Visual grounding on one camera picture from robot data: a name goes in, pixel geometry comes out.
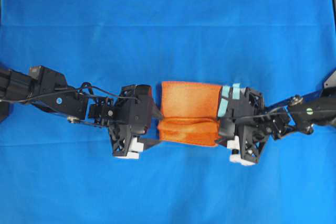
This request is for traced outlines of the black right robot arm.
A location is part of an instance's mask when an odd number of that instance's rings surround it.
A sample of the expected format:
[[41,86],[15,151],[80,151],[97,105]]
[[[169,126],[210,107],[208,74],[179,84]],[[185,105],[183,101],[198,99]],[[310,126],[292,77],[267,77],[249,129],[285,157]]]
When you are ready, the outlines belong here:
[[255,165],[270,137],[279,140],[296,132],[310,135],[314,125],[335,126],[335,73],[320,90],[270,106],[265,105],[261,92],[250,87],[222,86],[217,118],[215,143],[231,150],[231,162]]

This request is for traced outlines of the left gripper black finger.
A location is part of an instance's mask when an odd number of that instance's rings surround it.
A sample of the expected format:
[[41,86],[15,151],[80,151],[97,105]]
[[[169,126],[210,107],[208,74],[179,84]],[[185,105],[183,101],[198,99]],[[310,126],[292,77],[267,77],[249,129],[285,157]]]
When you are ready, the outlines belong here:
[[163,119],[163,114],[155,104],[152,94],[152,87],[147,84],[140,84],[136,86],[137,105],[152,118]]
[[139,137],[138,138],[138,143],[139,145],[139,150],[138,152],[144,152],[156,145],[159,145],[162,143],[162,141],[158,140],[158,139],[153,139],[153,138],[143,138],[143,137]]

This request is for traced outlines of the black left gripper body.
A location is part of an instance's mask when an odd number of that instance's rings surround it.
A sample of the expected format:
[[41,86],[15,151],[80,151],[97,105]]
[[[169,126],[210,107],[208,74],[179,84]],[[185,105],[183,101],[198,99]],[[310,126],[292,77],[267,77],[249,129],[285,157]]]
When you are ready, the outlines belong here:
[[131,111],[139,104],[141,85],[122,87],[116,101],[112,98],[97,98],[89,107],[89,118],[94,124],[106,126],[110,137],[112,155],[119,159],[139,159],[143,144],[139,134],[132,132]]

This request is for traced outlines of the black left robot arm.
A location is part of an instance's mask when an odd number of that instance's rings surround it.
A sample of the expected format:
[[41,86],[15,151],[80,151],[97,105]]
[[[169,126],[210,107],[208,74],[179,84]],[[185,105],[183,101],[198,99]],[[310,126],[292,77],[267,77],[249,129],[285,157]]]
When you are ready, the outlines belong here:
[[2,121],[14,103],[31,104],[72,124],[106,128],[116,158],[138,159],[143,151],[161,144],[144,137],[152,119],[163,120],[146,84],[122,87],[116,95],[89,82],[72,87],[62,73],[44,66],[31,67],[28,74],[2,68]]

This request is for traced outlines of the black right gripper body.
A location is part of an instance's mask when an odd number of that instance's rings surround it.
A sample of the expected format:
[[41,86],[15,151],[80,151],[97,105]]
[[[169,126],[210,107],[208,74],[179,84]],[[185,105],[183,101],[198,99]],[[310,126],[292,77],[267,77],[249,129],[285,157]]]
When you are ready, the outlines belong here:
[[258,122],[260,119],[258,115],[265,109],[262,93],[246,87],[245,96],[249,99],[254,113],[235,121],[234,140],[222,146],[232,152],[229,157],[230,162],[252,166],[259,162],[261,151],[267,143],[269,134],[260,129],[260,122]]

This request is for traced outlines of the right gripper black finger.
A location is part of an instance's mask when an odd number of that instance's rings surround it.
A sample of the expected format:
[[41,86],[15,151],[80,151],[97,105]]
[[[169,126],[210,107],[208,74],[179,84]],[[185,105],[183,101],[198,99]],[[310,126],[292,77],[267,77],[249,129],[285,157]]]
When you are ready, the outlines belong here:
[[248,112],[248,101],[245,96],[246,88],[241,88],[239,83],[232,86],[224,85],[219,92],[217,117],[240,117]]
[[235,137],[235,123],[231,119],[220,119],[218,129],[218,139],[215,143],[227,145],[228,141],[233,141]]

